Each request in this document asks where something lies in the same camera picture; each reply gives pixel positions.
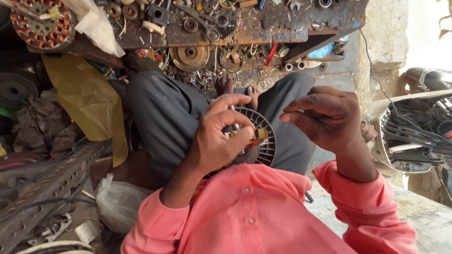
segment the white plastic bag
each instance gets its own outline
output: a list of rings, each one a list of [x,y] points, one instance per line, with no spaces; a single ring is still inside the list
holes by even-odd
[[[137,221],[141,202],[153,191],[112,179],[113,174],[107,174],[96,189],[100,219],[111,230],[127,234]]]
[[[94,0],[61,0],[61,2],[77,15],[79,22],[75,29],[86,34],[94,45],[117,57],[126,54],[116,42],[107,15],[96,6]]]

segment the man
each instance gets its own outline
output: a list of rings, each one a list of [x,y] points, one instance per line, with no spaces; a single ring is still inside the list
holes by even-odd
[[[250,97],[229,94],[228,77],[217,89],[224,94],[210,102],[160,73],[135,77],[128,96],[149,167],[169,182],[141,204],[122,253],[418,253],[416,233],[399,220],[393,191],[360,135],[356,95],[313,85],[292,73],[261,95],[248,88]],[[254,133],[246,116],[228,109],[239,103],[272,124],[276,169],[241,164],[205,179]],[[221,130],[233,123],[242,129],[226,139]],[[313,174],[348,224],[343,240],[303,205],[313,143],[336,154]]]

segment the bare foot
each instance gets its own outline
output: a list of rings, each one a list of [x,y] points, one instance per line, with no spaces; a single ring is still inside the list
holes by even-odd
[[[249,86],[246,89],[246,95],[253,98],[253,100],[246,106],[254,111],[257,111],[257,98],[259,97],[260,92],[255,87]]]
[[[215,90],[217,91],[217,95],[223,95],[223,94],[231,94],[233,91],[233,85],[232,85],[232,76],[231,74],[223,75],[221,79],[218,79],[217,83],[215,84]]]

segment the shirt sleeve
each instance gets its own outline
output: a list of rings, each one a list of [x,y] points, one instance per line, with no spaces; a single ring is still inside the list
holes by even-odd
[[[378,172],[370,183],[357,183],[337,173],[336,161],[312,171],[337,207],[336,217],[348,224],[343,240],[358,253],[420,253],[416,231],[399,220],[394,191]]]
[[[169,254],[177,251],[189,206],[169,208],[160,201],[157,190],[141,203],[138,220],[121,245],[121,254]]]

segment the checkered cloth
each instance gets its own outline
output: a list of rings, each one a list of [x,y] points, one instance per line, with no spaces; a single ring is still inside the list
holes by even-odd
[[[23,103],[26,106],[17,112],[19,123],[13,128],[15,152],[51,150],[53,155],[72,148],[80,128],[63,108],[32,95]]]

